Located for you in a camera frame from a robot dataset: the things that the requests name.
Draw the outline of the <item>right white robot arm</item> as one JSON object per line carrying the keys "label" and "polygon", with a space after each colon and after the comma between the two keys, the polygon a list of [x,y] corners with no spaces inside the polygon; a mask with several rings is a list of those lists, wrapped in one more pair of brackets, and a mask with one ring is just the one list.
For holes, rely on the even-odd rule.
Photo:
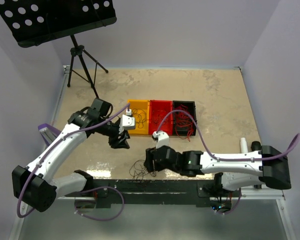
{"label": "right white robot arm", "polygon": [[168,169],[186,177],[214,174],[217,180],[212,189],[220,197],[254,185],[266,185],[275,190],[292,187],[286,154],[268,145],[252,152],[228,154],[199,150],[180,153],[169,146],[148,148],[144,166],[150,173]]}

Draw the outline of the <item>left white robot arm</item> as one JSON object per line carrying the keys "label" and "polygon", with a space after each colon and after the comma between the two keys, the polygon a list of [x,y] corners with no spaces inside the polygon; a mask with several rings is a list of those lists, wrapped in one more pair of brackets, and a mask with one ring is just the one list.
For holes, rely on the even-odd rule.
{"label": "left white robot arm", "polygon": [[108,144],[113,149],[129,149],[128,130],[135,128],[130,104],[110,116],[108,113],[112,110],[111,103],[95,98],[91,106],[71,115],[63,130],[41,155],[26,167],[18,165],[12,171],[18,217],[27,216],[21,213],[21,203],[44,212],[59,197],[74,192],[89,196],[93,192],[93,177],[84,171],[76,170],[58,179],[54,175],[68,156],[92,134],[107,136]]}

